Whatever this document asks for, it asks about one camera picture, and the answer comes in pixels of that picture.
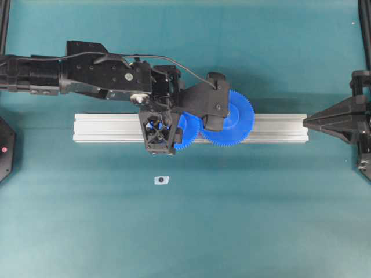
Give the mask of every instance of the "black cable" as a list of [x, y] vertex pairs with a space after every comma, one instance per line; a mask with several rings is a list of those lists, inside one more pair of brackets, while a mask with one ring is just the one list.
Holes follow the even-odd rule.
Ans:
[[[11, 59], [15, 59], [15, 60], [24, 60], [24, 61], [45, 61], [45, 62], [47, 62], [47, 61], [61, 61], [61, 60], [67, 60], [67, 59], [78, 57], [78, 56], [85, 55], [85, 54], [101, 54], [101, 55], [107, 55], [108, 53], [94, 52], [94, 51], [85, 51], [85, 52], [80, 52], [80, 53], [76, 53], [76, 54], [72, 54], [72, 55], [66, 55], [66, 56], [62, 56], [62, 57], [56, 57], [56, 58], [32, 58], [32, 57], [16, 56], [16, 57], [10, 58], [10, 60]], [[194, 77], [196, 77], [200, 81], [205, 82], [206, 84], [209, 84], [212, 88], [214, 88], [216, 90], [216, 87], [215, 87], [215, 85], [212, 82], [207, 81], [206, 79], [202, 78], [201, 76], [199, 76], [196, 73], [194, 73], [193, 71], [191, 71], [186, 66], [178, 63], [177, 61], [175, 61], [175, 60], [173, 60], [173, 59], [171, 59], [169, 57], [160, 56], [160, 55], [149, 55], [149, 54], [134, 54], [134, 55], [118, 54], [118, 55], [120, 55], [122, 57], [126, 57], [126, 58], [154, 58], [154, 59], [161, 59], [161, 60], [169, 61], [169, 62], [173, 63], [174, 65], [177, 65], [178, 67], [184, 69], [185, 71], [187, 71], [189, 74], [193, 75]], [[6, 65], [7, 63], [8, 63], [8, 61], [5, 61], [5, 62], [0, 63], [0, 67]]]
[[[104, 52], [85, 51], [85, 52], [80, 52], [80, 53], [76, 53], [76, 54], [72, 54], [72, 55], [67, 55], [67, 56], [62, 56], [62, 57], [55, 57], [55, 58], [32, 58], [32, 57], [24, 57], [24, 56], [15, 56], [15, 57], [11, 57], [10, 60], [11, 59], [14, 59], [14, 60], [24, 60], [24, 61], [51, 62], [51, 61], [67, 60], [67, 59], [75, 58], [75, 57], [78, 57], [78, 56], [81, 56], [81, 55], [85, 55], [85, 54], [102, 54], [102, 55], [106, 55], [106, 53], [104, 53]], [[7, 63], [8, 63], [8, 61], [2, 62], [0, 64], [0, 67], [2, 67], [3, 65], [6, 65]]]
[[121, 55], [122, 57], [126, 57], [126, 58], [154, 58], [154, 59], [161, 59], [161, 60], [169, 61], [169, 62], [173, 63], [174, 65], [177, 65], [178, 67], [184, 69], [185, 71], [187, 71], [189, 74], [193, 75], [194, 77], [196, 77], [200, 81], [205, 82], [206, 84], [209, 84], [212, 88], [214, 88], [216, 90], [216, 87], [212, 82], [207, 81], [206, 79], [197, 75], [196, 73], [194, 73], [193, 71], [191, 71], [190, 69], [185, 67], [184, 65], [178, 63], [177, 61], [175, 61], [175, 60], [173, 60], [169, 57], [160, 56], [160, 55], [148, 55], [148, 54], [135, 54], [135, 55], [119, 54], [119, 55]]

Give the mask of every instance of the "teal table surface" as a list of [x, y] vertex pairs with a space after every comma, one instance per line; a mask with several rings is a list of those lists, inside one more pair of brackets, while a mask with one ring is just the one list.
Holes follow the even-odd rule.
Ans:
[[[357, 1], [13, 0], [7, 53], [62, 56], [73, 39], [223, 72], [258, 113], [321, 111], [365, 69]], [[0, 94], [18, 135], [0, 185], [1, 278], [371, 276], [371, 182], [339, 139], [151, 156], [72, 140], [74, 113], [130, 103]]]

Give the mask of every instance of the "blue gear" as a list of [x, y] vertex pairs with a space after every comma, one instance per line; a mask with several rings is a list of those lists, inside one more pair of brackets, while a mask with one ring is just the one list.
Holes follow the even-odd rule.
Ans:
[[194, 115], [184, 112], [180, 115], [178, 127], [183, 129], [183, 138], [181, 144], [174, 144], [176, 150], [190, 146], [196, 139], [200, 128], [199, 119]]
[[227, 147], [242, 142], [251, 132], [255, 122], [254, 109], [248, 99], [240, 93], [229, 92], [229, 115], [223, 121], [222, 131], [209, 131], [203, 128], [201, 134], [213, 144]]

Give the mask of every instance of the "aluminum rail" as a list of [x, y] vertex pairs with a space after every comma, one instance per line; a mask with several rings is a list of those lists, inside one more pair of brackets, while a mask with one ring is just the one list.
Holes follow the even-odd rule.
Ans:
[[[307, 114], [255, 114], [255, 124], [242, 143], [305, 143]], [[143, 142], [138, 114], [75, 114], [75, 142]], [[208, 143], [201, 135], [195, 143]]]

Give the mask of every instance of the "screw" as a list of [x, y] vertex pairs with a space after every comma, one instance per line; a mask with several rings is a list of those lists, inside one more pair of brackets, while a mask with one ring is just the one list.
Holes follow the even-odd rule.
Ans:
[[127, 74], [125, 74], [125, 79], [127, 81], [131, 81], [131, 80], [133, 80], [133, 75], [130, 72], [128, 72]]

